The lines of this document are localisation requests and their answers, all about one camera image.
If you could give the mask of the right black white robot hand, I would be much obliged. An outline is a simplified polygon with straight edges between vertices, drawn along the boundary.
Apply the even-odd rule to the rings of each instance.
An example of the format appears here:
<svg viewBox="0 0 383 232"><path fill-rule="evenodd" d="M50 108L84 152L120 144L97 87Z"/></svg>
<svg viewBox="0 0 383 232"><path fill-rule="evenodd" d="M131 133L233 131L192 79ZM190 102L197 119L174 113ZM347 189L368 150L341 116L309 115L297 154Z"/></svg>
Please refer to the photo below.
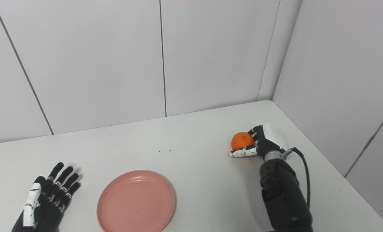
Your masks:
<svg viewBox="0 0 383 232"><path fill-rule="evenodd" d="M258 125L248 132L239 132L231 140L230 157L242 158L260 156L264 160L280 158L289 150L288 142L283 133L270 123Z"/></svg>

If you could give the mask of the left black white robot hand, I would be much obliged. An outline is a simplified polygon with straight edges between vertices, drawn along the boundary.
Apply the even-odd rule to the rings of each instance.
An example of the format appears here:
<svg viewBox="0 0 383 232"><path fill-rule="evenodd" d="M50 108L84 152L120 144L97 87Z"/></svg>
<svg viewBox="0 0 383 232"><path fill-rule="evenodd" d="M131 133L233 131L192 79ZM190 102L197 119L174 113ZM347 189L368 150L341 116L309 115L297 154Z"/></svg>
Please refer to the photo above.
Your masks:
<svg viewBox="0 0 383 232"><path fill-rule="evenodd" d="M58 232L66 209L81 187L79 174L64 163L53 167L49 176L38 176L28 191L25 206L12 232Z"/></svg>

